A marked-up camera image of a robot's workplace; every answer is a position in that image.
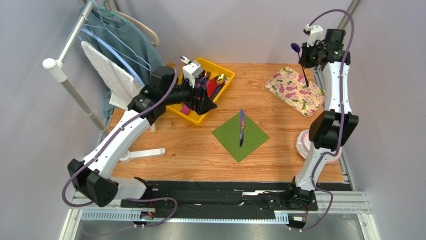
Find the green paper napkin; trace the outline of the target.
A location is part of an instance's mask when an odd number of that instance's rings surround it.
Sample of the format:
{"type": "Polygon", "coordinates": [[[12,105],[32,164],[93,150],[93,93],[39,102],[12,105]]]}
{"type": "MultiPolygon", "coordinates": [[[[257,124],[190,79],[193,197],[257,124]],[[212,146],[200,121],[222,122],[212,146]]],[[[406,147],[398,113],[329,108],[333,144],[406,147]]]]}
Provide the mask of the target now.
{"type": "Polygon", "coordinates": [[[243,109],[212,133],[238,163],[270,139],[243,109]]]}

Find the iridescent rainbow table knife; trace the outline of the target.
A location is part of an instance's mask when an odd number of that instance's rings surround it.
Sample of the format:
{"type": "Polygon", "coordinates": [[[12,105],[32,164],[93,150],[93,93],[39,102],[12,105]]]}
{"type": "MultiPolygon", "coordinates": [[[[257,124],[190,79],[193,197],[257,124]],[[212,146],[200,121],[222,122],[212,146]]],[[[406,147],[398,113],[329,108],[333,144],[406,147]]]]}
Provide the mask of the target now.
{"type": "Polygon", "coordinates": [[[245,121],[245,112],[243,109],[240,110],[240,141],[239,141],[239,146],[242,147],[244,145],[244,130],[245,130],[245,126],[246,126],[246,121],[245,121]]]}

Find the dark purple spoon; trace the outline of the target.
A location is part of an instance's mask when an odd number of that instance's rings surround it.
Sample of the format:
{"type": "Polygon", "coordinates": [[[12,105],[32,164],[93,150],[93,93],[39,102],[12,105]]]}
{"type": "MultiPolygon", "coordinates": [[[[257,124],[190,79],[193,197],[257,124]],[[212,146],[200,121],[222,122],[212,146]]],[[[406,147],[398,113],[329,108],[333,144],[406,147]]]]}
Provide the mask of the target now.
{"type": "MultiPolygon", "coordinates": [[[[302,56],[301,56],[301,47],[297,44],[297,43],[292,43],[291,45],[291,49],[294,51],[294,52],[296,52],[297,53],[297,56],[298,56],[298,58],[299,58],[299,61],[302,59],[302,56]]],[[[309,86],[310,86],[310,81],[308,80],[308,78],[307,78],[307,75],[306,75],[306,72],[305,72],[305,68],[300,64],[300,66],[302,67],[302,72],[303,72],[303,76],[304,76],[304,79],[305,79],[305,84],[306,84],[306,87],[308,88],[309,86]]]]}

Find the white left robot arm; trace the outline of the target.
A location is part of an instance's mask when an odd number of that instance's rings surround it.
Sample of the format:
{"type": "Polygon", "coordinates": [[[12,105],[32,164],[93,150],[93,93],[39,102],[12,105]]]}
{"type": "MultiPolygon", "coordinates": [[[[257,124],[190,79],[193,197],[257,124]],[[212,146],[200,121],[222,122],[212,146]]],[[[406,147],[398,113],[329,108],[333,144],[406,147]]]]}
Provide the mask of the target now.
{"type": "Polygon", "coordinates": [[[121,123],[87,157],[73,159],[68,165],[68,184],[89,199],[89,204],[100,208],[114,199],[140,200],[148,183],[140,177],[113,178],[112,172],[125,153],[147,131],[166,107],[184,104],[202,116],[217,108],[202,84],[206,71],[196,61],[183,67],[183,82],[178,84],[178,73],[168,66],[158,67],[151,80],[127,106],[121,123]]]}

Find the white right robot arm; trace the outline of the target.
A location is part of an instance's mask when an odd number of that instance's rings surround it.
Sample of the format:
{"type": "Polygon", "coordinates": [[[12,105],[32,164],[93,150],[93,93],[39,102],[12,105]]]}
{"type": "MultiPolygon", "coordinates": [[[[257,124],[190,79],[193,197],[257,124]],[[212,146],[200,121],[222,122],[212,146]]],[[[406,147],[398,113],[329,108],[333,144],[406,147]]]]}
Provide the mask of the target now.
{"type": "Polygon", "coordinates": [[[289,185],[286,204],[304,210],[315,200],[317,181],[326,162],[340,154],[352,135],[359,117],[349,103],[348,76],[351,54],[344,47],[345,30],[324,30],[319,25],[304,29],[308,40],[301,47],[299,64],[305,69],[318,67],[325,81],[323,113],[309,129],[310,149],[301,171],[289,185]]]}

